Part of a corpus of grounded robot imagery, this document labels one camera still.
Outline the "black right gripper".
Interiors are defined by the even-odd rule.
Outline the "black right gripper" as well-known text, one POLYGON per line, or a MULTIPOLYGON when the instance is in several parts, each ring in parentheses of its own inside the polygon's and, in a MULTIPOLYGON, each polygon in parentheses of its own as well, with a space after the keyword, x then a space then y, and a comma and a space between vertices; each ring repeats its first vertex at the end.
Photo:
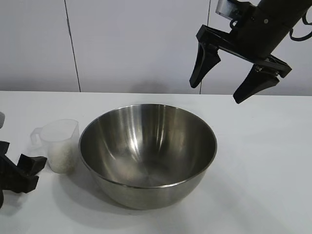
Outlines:
POLYGON ((253 64, 247 77, 233 94, 237 104, 260 91, 276 86, 291 67, 272 55, 288 33, 288 28, 261 11, 247 11, 230 21, 229 33, 202 25, 196 34, 198 50, 189 83, 196 88, 220 61, 222 50, 253 64))

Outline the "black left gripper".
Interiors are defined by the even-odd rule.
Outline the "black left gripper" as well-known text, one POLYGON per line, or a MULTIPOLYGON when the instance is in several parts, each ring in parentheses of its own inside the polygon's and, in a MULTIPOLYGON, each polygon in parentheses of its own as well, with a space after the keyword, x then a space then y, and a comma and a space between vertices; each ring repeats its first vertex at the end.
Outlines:
POLYGON ((21 154, 16 165, 5 155, 9 145, 9 142, 0 141, 0 207, 4 202, 4 190, 15 193, 33 191, 39 180, 37 173, 44 169, 47 162, 44 156, 29 157, 21 154))

